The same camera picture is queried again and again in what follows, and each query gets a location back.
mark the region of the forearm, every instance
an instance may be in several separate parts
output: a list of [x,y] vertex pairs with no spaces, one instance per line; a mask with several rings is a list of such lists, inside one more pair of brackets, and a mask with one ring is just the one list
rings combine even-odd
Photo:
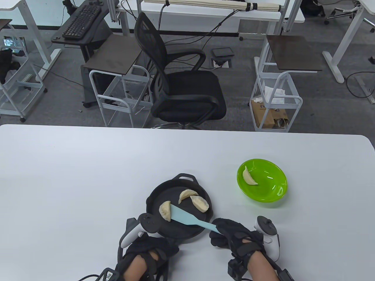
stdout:
[[[154,260],[159,259],[157,254],[155,254],[154,252],[150,252],[150,254],[154,258]],[[127,270],[123,274],[123,277],[125,281],[139,281],[146,270],[147,265],[145,260],[140,255],[138,255],[134,258],[130,266],[127,268]]]
[[279,281],[275,270],[259,251],[252,254],[247,269],[253,281]]

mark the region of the gray carpet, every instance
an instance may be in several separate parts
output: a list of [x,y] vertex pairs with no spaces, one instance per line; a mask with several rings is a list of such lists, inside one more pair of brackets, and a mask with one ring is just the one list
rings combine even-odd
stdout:
[[[318,74],[293,75],[293,80],[303,105],[297,116],[291,132],[299,133],[333,133],[333,134],[359,134],[368,137],[375,144],[375,105],[367,99],[352,96],[344,84],[335,81],[328,66],[321,55],[322,51],[334,53],[347,30],[350,19],[339,18],[331,20],[327,26],[322,18],[307,18],[304,24],[295,24],[291,34],[303,35],[313,46],[318,56],[322,59],[324,69]],[[257,22],[242,21],[241,30],[254,31]],[[349,46],[339,67],[348,76],[358,71],[375,71],[375,66],[368,62],[371,55],[375,55],[375,34],[370,33],[371,27],[365,23],[361,25],[352,44]],[[30,41],[27,30],[19,30],[19,34],[27,39],[28,49],[36,50]],[[42,31],[46,42],[52,31]],[[163,36],[164,40],[182,38],[182,36]],[[202,47],[206,40],[187,45],[187,47]],[[210,49],[229,46],[235,53],[232,60],[232,69],[215,69],[213,72],[219,77],[220,84],[227,104],[227,114],[219,121],[205,122],[201,127],[207,130],[238,130],[254,131],[250,110],[246,106],[249,101],[255,80],[253,57],[261,51],[261,40],[244,40],[240,42],[235,37],[213,37],[205,47],[207,54]],[[31,59],[36,65],[41,66],[42,60],[38,53],[32,53]],[[204,66],[211,68],[207,59]],[[81,83],[80,66],[83,64],[80,49],[64,48],[52,71],[70,80]],[[185,67],[181,63],[173,63],[168,67]],[[169,69],[168,71],[181,71],[184,69]],[[374,75],[363,75],[368,88],[375,87]],[[36,105],[25,124],[63,125],[63,126],[103,126],[102,117],[97,106],[84,108],[82,87],[48,74],[44,80],[48,93]],[[349,85],[358,95],[363,95],[356,81],[349,81]],[[157,123],[151,120],[149,126]],[[18,117],[2,115],[0,124],[20,124]]]

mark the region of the mesh chair back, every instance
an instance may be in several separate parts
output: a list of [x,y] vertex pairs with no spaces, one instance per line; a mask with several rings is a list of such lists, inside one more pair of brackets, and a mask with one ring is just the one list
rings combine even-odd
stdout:
[[164,73],[167,51],[163,39],[145,13],[140,13],[134,27],[135,38],[141,49],[150,57],[156,67],[153,93],[156,100],[161,94],[168,94],[168,79]]

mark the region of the black office chair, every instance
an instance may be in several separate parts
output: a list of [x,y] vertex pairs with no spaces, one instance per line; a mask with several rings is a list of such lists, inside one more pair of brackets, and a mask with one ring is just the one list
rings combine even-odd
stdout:
[[[163,121],[173,122],[154,128],[177,125],[182,129],[198,129],[196,126],[206,120],[219,120],[225,116],[227,107],[217,76],[198,70],[206,59],[202,50],[185,49],[167,53],[159,32],[143,12],[136,21],[134,34],[157,70],[151,84],[154,98],[151,114]],[[199,55],[192,70],[165,74],[164,69],[170,62],[191,54]]]

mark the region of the chair seat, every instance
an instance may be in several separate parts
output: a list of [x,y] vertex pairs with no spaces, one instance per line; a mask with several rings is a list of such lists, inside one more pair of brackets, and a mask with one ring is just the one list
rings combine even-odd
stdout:
[[[169,94],[179,95],[208,95],[215,97],[219,102],[219,107],[208,120],[222,119],[227,107],[219,79],[210,71],[182,71],[167,75],[169,82]],[[163,111],[159,113],[159,118],[166,122],[195,122],[201,118],[211,105],[207,103],[193,102],[184,103],[173,107],[173,111]]]

